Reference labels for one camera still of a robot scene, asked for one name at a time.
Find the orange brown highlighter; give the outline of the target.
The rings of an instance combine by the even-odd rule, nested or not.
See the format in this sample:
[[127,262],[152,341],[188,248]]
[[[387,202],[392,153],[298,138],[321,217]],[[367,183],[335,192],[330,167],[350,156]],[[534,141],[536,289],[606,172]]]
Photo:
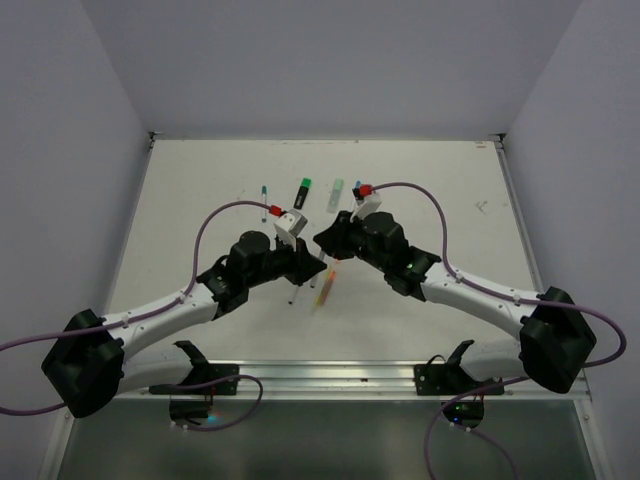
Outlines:
[[322,290],[320,292],[320,295],[318,297],[318,304],[319,305],[324,305],[326,303],[326,300],[330,294],[331,288],[334,284],[335,281],[335,277],[336,277],[336,271],[335,270],[331,270],[324,281]]

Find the black capped whiteboard pen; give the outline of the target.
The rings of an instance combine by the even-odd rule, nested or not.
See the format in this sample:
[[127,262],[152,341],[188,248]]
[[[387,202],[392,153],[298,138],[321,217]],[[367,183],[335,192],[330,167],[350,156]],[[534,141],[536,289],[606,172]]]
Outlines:
[[290,296],[289,300],[288,300],[288,304],[289,305],[293,305],[295,303],[295,300],[298,296],[299,290],[300,290],[300,286],[295,286],[292,295]]

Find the yellow slim highlighter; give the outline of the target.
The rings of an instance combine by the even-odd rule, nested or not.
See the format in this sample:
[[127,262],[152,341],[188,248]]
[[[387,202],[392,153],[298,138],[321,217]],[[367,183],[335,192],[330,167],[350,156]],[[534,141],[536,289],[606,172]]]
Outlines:
[[326,275],[322,288],[320,289],[314,301],[314,305],[312,307],[313,313],[316,313],[326,303],[327,297],[333,285],[334,277],[335,277],[334,271],[331,271]]

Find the pale green translucent highlighter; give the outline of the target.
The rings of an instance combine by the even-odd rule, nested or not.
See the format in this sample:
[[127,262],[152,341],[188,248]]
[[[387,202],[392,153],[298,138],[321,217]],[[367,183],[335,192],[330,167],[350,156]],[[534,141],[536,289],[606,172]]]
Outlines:
[[339,208],[342,190],[344,188],[344,180],[336,178],[334,180],[326,211],[328,213],[336,213]]

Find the teal capped white marker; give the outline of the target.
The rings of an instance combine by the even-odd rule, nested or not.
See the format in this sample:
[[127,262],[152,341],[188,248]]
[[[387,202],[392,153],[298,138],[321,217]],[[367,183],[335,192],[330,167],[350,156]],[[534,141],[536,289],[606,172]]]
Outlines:
[[262,216],[261,216],[261,222],[263,224],[266,224],[267,222],[267,214],[268,214],[268,189],[266,185],[262,185],[261,187],[261,200],[263,205],[265,206],[265,209],[262,211]]

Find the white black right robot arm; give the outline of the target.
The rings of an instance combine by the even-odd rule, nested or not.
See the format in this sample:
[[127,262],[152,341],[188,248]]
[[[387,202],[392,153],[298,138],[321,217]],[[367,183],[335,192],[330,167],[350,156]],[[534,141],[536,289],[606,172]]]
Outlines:
[[507,334],[493,342],[465,340],[444,364],[433,367],[432,378],[455,392],[495,379],[528,377],[564,394],[596,345],[593,331],[565,291],[510,289],[448,269],[443,258],[410,245],[389,213],[355,219],[342,211],[314,241],[335,260],[357,258],[374,267],[402,296],[454,308]]

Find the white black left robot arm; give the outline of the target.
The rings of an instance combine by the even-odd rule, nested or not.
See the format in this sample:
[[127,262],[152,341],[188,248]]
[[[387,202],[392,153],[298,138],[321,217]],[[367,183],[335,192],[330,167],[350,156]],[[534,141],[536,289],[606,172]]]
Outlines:
[[46,355],[43,373],[76,418],[145,387],[209,395],[222,375],[192,342],[176,341],[159,353],[150,347],[233,312],[257,286],[280,278],[301,286],[326,267],[301,239],[287,245],[258,231],[246,232],[174,297],[105,317],[90,309],[74,315]]

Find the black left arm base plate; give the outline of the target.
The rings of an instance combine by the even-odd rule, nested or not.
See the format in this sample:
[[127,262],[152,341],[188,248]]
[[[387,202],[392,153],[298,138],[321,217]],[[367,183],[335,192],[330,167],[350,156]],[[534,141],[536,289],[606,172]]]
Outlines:
[[151,395],[169,395],[169,415],[176,423],[202,426],[215,423],[213,400],[215,395],[233,396],[237,392],[238,379],[230,376],[240,373],[237,364],[209,364],[194,367],[180,386],[199,385],[222,378],[224,382],[200,389],[180,390],[172,385],[157,385],[149,388]]

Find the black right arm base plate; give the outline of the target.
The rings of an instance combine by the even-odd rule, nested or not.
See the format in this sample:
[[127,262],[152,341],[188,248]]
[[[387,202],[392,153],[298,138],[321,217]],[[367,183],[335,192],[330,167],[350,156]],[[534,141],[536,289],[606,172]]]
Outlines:
[[[493,380],[476,381],[461,368],[445,363],[424,363],[413,366],[413,380],[418,396],[456,396],[480,387],[488,387]],[[483,393],[458,400],[446,407],[442,415],[456,425],[474,429],[484,418],[484,397],[504,394],[503,387],[491,387]]]

